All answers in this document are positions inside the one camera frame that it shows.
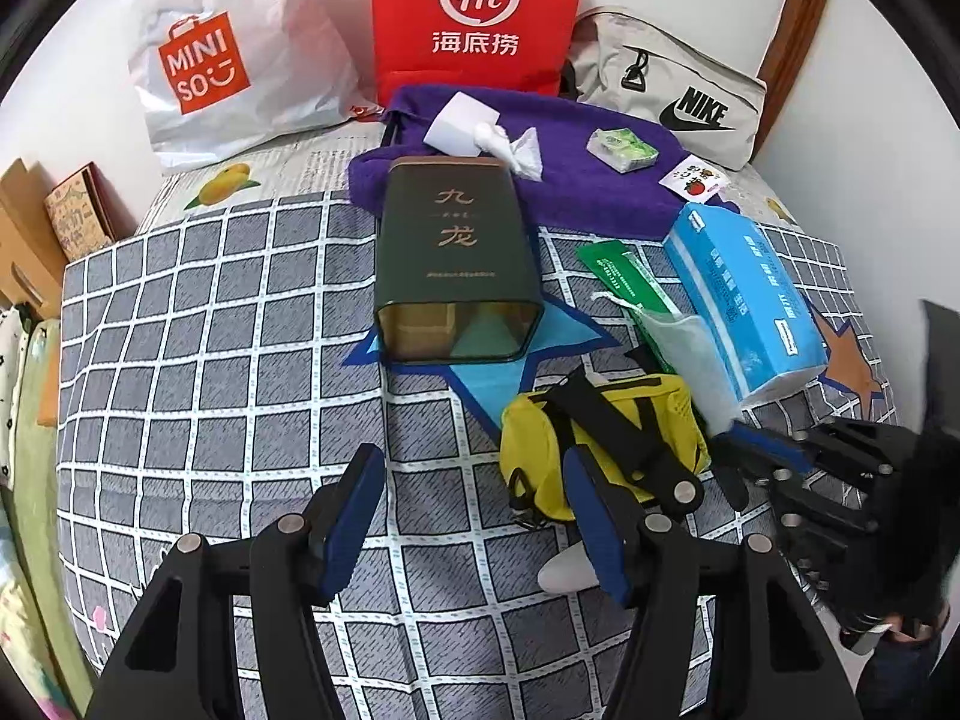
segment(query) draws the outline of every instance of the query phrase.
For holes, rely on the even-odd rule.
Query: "purple cloth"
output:
[[[400,118],[395,145],[353,158],[347,169],[350,201],[380,215],[390,163],[397,157],[438,153],[424,146],[424,135],[440,108],[459,91],[500,111],[498,124],[512,140],[527,127],[536,127],[544,180],[515,177],[517,196],[531,223],[614,238],[664,240],[683,201],[656,182],[688,156],[673,133],[606,108],[527,92],[439,84],[402,87],[386,114],[395,111]],[[656,165],[621,175],[587,151],[595,129],[622,127],[659,151]]]

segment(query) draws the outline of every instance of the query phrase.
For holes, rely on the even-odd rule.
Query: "blue package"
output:
[[[820,332],[752,220],[688,203],[664,250],[713,333],[742,408],[795,394],[824,370]]]

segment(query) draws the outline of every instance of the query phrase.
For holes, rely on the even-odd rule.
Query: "brown star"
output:
[[[810,309],[813,322],[816,322],[820,335],[827,343],[827,370],[820,374],[820,378],[837,389],[859,397],[860,412],[864,419],[870,419],[874,395],[882,395],[883,388],[863,356],[853,326],[849,321],[844,322],[837,332],[809,301],[806,307]]]

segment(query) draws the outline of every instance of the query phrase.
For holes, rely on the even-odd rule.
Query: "metal bolt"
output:
[[[304,526],[304,518],[299,514],[285,514],[283,517],[280,517],[280,522],[277,522],[277,528],[280,530],[280,533],[296,533],[300,528]]]
[[[683,480],[673,488],[673,497],[677,499],[677,503],[689,503],[697,497],[697,488],[694,487],[692,482]]]
[[[666,533],[673,527],[670,517],[665,514],[647,514],[643,524],[647,526],[647,530],[654,533]]]
[[[203,541],[196,533],[185,533],[176,540],[176,549],[189,555],[191,552],[200,549],[202,543]]]
[[[766,553],[774,548],[774,542],[763,533],[751,533],[747,536],[747,546],[754,552]]]

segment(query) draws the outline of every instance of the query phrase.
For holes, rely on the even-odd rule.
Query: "dark green tin box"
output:
[[[544,312],[507,167],[491,157],[402,157],[376,244],[374,312],[397,362],[503,362]]]

